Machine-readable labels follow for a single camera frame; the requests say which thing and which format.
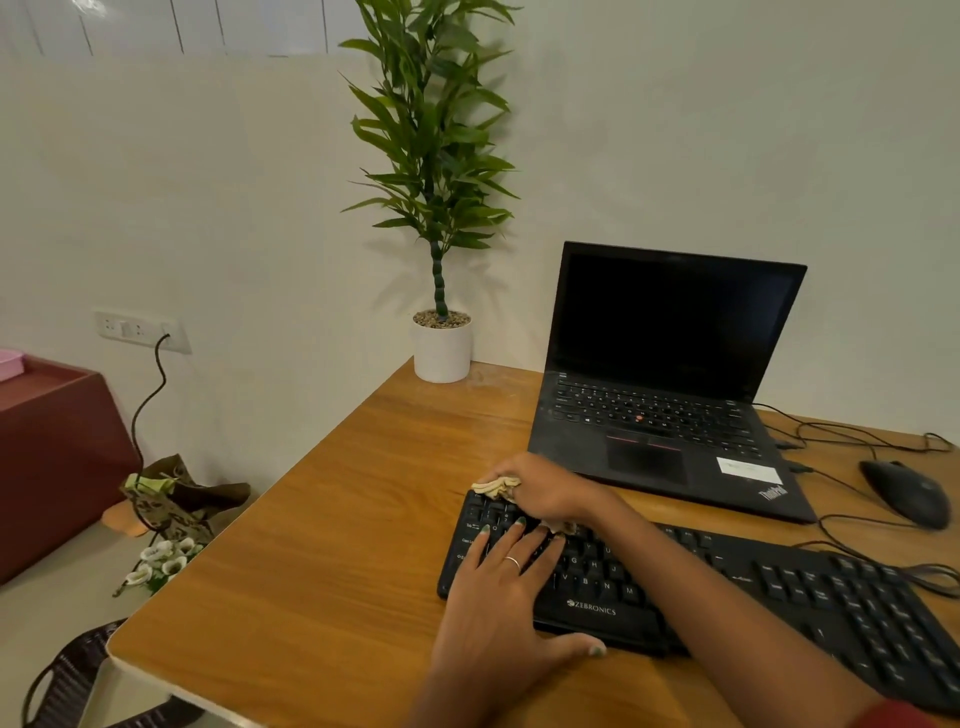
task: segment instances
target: external keyboard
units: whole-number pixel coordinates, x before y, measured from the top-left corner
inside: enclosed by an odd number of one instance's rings
[[[710,404],[630,387],[562,379],[554,390],[552,410],[558,420],[623,427],[748,459],[761,457],[736,402]]]
[[[437,592],[446,598],[474,536],[491,527],[497,542],[517,506],[470,493],[446,554]],[[527,518],[527,530],[539,522]],[[960,716],[960,648],[896,569],[658,524],[671,539],[718,570],[880,693],[919,708]],[[546,543],[534,555],[540,555]],[[688,655],[643,590],[589,529],[567,538],[564,555],[534,605],[548,632],[588,632],[610,646],[664,657]]]

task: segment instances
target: laptop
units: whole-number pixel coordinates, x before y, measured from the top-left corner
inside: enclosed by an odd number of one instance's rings
[[[751,406],[805,273],[565,243],[528,449],[623,488],[816,522]]]

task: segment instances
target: wooden desk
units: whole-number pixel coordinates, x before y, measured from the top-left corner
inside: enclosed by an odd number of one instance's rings
[[[498,459],[525,449],[539,388],[539,374],[487,364],[474,364],[462,382],[428,384],[408,362],[134,614],[109,652],[234,719],[397,725],[444,611],[437,577],[464,492]],[[782,425],[777,416],[769,421]],[[866,487],[856,469],[865,449],[821,445],[790,455]],[[960,454],[901,458],[944,483],[960,505]],[[819,475],[802,478],[818,513],[883,515]],[[655,521],[780,544],[818,533],[667,497],[623,495]],[[956,525],[940,534],[839,522],[835,530],[891,564],[960,566]],[[960,636],[960,603],[924,599]],[[503,723],[736,720],[691,660],[612,650],[557,676]]]

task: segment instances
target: laptop touchpad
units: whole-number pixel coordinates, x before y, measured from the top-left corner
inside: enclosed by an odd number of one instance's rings
[[[677,449],[608,435],[607,463],[620,473],[652,475],[686,485],[684,454]]]

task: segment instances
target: artificial plant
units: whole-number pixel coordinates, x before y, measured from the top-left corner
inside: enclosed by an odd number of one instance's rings
[[[514,166],[491,154],[490,129],[510,108],[479,79],[480,69],[509,51],[485,49],[470,31],[474,15],[513,23],[518,10],[496,0],[356,0],[370,38],[347,40],[383,73],[376,95],[349,83],[373,114],[353,118],[363,141],[384,152],[389,174],[368,182],[385,196],[348,207],[381,205],[396,214],[375,228],[410,227],[430,244],[437,318],[446,321],[444,255],[450,248],[484,249],[487,230],[513,217],[487,205],[492,192],[516,198],[495,178]],[[479,108],[494,113],[472,123]]]

